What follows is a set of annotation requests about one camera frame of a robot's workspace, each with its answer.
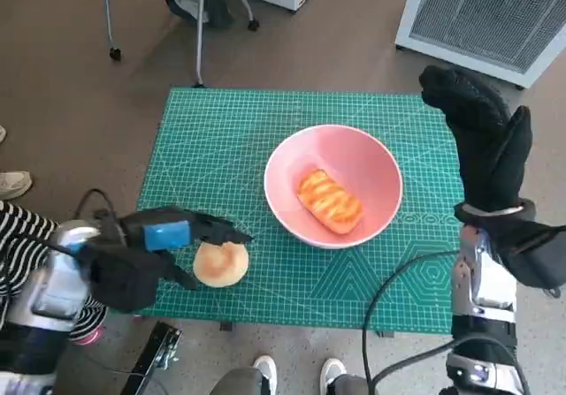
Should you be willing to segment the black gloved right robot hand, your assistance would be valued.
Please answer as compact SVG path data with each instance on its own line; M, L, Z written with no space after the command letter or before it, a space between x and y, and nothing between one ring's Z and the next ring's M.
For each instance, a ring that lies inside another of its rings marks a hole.
M500 94L457 68L425 67L422 99L441 110L457 147L466 205L494 213L517 209L532 148L531 112L510 112Z

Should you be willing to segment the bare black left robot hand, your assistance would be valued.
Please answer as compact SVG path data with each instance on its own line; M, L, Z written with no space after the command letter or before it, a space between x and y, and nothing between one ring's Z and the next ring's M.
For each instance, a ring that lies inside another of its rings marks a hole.
M134 212L119 219L126 244L149 252L157 266L142 278L142 286L156 292L162 280L194 290L198 283L223 288L240 282L249 269L248 234L224 218L166 206ZM187 273L176 264L172 251L200 245Z

